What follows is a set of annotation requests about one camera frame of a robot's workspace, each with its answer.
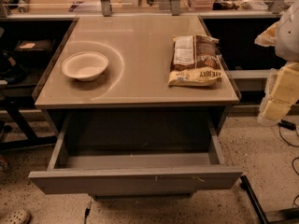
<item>shoe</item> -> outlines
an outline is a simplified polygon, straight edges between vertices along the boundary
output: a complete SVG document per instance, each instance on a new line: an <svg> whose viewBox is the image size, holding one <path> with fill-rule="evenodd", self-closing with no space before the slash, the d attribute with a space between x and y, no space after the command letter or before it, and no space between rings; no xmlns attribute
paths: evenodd
<svg viewBox="0 0 299 224"><path fill-rule="evenodd" d="M7 171L8 169L9 169L8 159L0 154L0 170Z"/></svg>
<svg viewBox="0 0 299 224"><path fill-rule="evenodd" d="M9 213L4 219L0 219L0 224L27 224L30 221L30 213L24 209Z"/></svg>
<svg viewBox="0 0 299 224"><path fill-rule="evenodd" d="M27 73L23 71L21 65L16 62L9 51L0 52L0 79L8 84L15 84L23 81Z"/></svg>

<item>gray countertop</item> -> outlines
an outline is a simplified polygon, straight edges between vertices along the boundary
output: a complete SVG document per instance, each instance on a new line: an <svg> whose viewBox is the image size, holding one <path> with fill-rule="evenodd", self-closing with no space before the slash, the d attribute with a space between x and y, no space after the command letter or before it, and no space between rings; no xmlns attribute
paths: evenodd
<svg viewBox="0 0 299 224"><path fill-rule="evenodd" d="M208 88L168 87L173 35L205 35L197 16L80 16L36 100L40 109L159 105L229 105L238 97L224 73ZM62 63L81 51L98 51L108 69L92 82L62 73Z"/></svg>

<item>drawer front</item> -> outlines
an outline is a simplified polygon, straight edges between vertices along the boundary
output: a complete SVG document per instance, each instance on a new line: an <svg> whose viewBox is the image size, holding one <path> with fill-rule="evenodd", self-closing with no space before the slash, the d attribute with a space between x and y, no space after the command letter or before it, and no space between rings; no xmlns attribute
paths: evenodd
<svg viewBox="0 0 299 224"><path fill-rule="evenodd" d="M124 130L109 133L113 128L109 123L104 130L101 123L108 118ZM241 174L239 167L225 165L205 113L134 110L121 116L119 111L70 114L48 170L31 172L29 178L46 194L107 197L229 189Z"/></svg>

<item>cable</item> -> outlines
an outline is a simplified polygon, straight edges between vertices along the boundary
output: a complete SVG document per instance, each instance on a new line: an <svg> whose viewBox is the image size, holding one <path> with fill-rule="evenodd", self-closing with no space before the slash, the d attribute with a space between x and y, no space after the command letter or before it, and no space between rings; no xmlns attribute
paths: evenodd
<svg viewBox="0 0 299 224"><path fill-rule="evenodd" d="M299 146L296 146L296 145L293 145L291 144L288 140L286 140L283 136L282 136L282 133L281 133L281 126L279 126L279 135L280 137L283 139L283 141L285 141L289 146L292 146L292 147L299 147Z"/></svg>
<svg viewBox="0 0 299 224"><path fill-rule="evenodd" d="M299 157L294 158L294 159L292 160L292 169L297 173L297 175L299 175L299 171L296 170L295 165L294 165L294 163L295 163L296 161L299 161Z"/></svg>
<svg viewBox="0 0 299 224"><path fill-rule="evenodd" d="M296 146L296 145L293 145L293 144L291 144L288 140L286 140L283 136L282 136L282 134L281 134L281 126L279 126L279 134L280 134L280 137L289 145L289 146L292 146L292 147L299 147L299 146ZM297 175L299 175L299 171L295 168L295 162L296 161L299 161L299 157L297 157L297 158L294 158L293 160L292 160L292 169L297 173ZM297 195L294 199L293 199L293 201L292 201L292 203L293 203L293 205L294 206L297 206L297 207L299 207L299 195Z"/></svg>
<svg viewBox="0 0 299 224"><path fill-rule="evenodd" d="M293 200L293 205L295 205L295 206L297 206L297 207L299 207L299 202L297 202L298 199L299 199L299 195L297 195L297 196L295 197L295 199Z"/></svg>
<svg viewBox="0 0 299 224"><path fill-rule="evenodd" d="M86 207L85 212L84 212L84 224L86 224L87 216L91 212L92 203L93 202L92 202L92 197L91 197L91 200L88 202L87 207Z"/></svg>

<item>gray cabinet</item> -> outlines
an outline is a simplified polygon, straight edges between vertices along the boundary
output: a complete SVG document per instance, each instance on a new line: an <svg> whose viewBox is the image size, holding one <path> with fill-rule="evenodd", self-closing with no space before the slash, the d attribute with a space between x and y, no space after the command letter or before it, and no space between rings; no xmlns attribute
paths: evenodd
<svg viewBox="0 0 299 224"><path fill-rule="evenodd" d="M167 86L172 36L205 33L196 16L80 17L37 95L58 142L47 171L29 178L46 194L98 198L229 189L242 170L226 166L218 141L239 101L224 61L212 87ZM111 61L106 82L62 74L64 59L86 50Z"/></svg>

